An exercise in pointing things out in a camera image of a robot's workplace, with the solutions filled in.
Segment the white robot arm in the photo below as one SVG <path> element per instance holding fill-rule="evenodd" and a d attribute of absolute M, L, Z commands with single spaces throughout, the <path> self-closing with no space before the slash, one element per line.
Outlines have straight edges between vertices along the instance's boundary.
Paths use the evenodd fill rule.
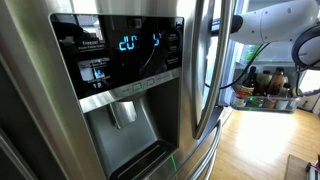
<path fill-rule="evenodd" d="M 230 38 L 253 45 L 293 41 L 291 57 L 301 69 L 320 68 L 319 4 L 291 0 L 234 15 Z"/>

